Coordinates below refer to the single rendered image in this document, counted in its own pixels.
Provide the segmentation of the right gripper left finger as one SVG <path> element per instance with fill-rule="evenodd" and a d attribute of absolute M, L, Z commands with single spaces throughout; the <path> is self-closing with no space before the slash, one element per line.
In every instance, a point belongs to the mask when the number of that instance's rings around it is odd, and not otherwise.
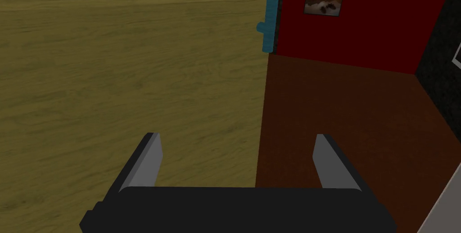
<path fill-rule="evenodd" d="M 160 134 L 146 134 L 123 167 L 118 191 L 127 187 L 154 187 L 162 159 Z"/>

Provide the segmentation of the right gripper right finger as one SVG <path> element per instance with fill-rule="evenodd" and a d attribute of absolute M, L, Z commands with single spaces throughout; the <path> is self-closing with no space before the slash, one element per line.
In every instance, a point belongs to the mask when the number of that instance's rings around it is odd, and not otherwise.
<path fill-rule="evenodd" d="M 322 188 L 361 190 L 327 135 L 316 136 L 312 159 Z"/>

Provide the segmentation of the framed brown landscape picture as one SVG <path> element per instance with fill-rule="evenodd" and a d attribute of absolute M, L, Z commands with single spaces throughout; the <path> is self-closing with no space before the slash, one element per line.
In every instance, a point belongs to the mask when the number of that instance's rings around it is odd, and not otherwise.
<path fill-rule="evenodd" d="M 343 0 L 305 0 L 304 14 L 339 16 Z"/>

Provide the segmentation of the blue door hinge bar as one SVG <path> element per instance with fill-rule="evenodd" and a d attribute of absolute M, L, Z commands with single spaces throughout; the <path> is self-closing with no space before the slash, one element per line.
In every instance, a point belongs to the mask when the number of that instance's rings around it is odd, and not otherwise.
<path fill-rule="evenodd" d="M 256 31 L 263 34 L 262 52 L 271 53 L 274 48 L 278 0 L 266 0 L 265 18 L 259 22 Z"/>

